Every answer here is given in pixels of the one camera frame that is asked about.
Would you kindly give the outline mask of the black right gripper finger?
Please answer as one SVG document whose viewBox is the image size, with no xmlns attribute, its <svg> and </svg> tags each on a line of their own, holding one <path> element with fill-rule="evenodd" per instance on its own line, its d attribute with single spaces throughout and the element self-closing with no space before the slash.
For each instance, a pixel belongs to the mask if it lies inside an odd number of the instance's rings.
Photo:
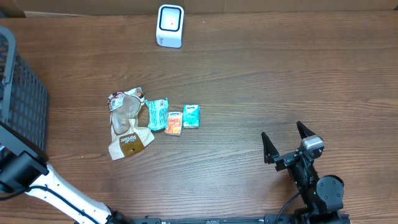
<svg viewBox="0 0 398 224">
<path fill-rule="evenodd" d="M 305 139 L 310 136 L 314 136 L 315 133 L 308 129 L 301 121 L 297 121 L 297 129 L 301 139 Z"/>
<path fill-rule="evenodd" d="M 266 164 L 272 164 L 275 162 L 275 158 L 279 157 L 279 152 L 265 132 L 261 133 L 261 137 L 264 146 L 264 162 Z"/>
</svg>

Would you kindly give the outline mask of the orange tissue pack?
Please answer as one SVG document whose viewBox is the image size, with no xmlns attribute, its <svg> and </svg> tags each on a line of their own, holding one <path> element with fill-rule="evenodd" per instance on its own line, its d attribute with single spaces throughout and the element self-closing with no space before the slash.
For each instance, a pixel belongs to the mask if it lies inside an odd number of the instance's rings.
<svg viewBox="0 0 398 224">
<path fill-rule="evenodd" d="M 167 135 L 180 136 L 182 133 L 183 113 L 180 111 L 169 112 L 167 116 Z"/>
</svg>

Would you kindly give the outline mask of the teal snack pack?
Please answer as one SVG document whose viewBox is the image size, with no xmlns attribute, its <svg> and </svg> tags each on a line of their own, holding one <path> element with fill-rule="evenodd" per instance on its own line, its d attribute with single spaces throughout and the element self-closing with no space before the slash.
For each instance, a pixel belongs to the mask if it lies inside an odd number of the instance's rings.
<svg viewBox="0 0 398 224">
<path fill-rule="evenodd" d="M 149 109 L 148 128 L 151 131 L 158 131 L 167 127 L 167 115 L 169 111 L 168 98 L 160 100 L 145 100 L 145 104 Z"/>
</svg>

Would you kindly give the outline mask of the brown paper pastry bag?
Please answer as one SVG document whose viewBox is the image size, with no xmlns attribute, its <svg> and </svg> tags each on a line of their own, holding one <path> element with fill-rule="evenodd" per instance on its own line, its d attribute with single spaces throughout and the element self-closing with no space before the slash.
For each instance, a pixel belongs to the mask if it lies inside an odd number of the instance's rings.
<svg viewBox="0 0 398 224">
<path fill-rule="evenodd" d="M 133 156 L 154 140 L 149 128 L 138 126 L 138 114 L 144 101 L 145 94 L 140 87 L 108 96 L 111 125 L 111 144 L 108 151 L 112 160 Z"/>
</svg>

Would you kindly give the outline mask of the teal tissue pack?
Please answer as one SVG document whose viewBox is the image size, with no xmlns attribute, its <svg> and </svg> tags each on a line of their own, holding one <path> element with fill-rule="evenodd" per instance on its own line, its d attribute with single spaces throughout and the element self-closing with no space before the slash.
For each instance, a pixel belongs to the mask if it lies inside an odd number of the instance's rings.
<svg viewBox="0 0 398 224">
<path fill-rule="evenodd" d="M 199 128 L 200 127 L 200 106 L 185 105 L 183 107 L 183 127 Z"/>
</svg>

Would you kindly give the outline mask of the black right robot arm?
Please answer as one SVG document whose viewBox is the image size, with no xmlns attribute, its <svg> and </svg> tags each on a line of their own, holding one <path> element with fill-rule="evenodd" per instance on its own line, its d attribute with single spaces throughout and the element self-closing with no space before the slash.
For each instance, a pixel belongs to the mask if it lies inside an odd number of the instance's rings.
<svg viewBox="0 0 398 224">
<path fill-rule="evenodd" d="M 265 223 L 349 223 L 341 215 L 344 182 L 336 175 L 319 177 L 313 163 L 324 150 L 323 139 L 297 121 L 301 142 L 295 151 L 280 155 L 266 133 L 261 133 L 264 162 L 275 164 L 276 171 L 287 170 L 298 192 L 277 215 L 265 215 Z"/>
</svg>

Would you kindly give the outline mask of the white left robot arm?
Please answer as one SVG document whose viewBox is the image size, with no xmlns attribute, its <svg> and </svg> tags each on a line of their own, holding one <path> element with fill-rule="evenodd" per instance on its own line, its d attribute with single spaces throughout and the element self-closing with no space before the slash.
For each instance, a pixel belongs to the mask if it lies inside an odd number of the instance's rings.
<svg viewBox="0 0 398 224">
<path fill-rule="evenodd" d="M 1 123 L 1 200 L 21 194 L 39 198 L 76 223 L 132 223 L 122 213 L 93 200 L 62 178 L 39 146 Z"/>
</svg>

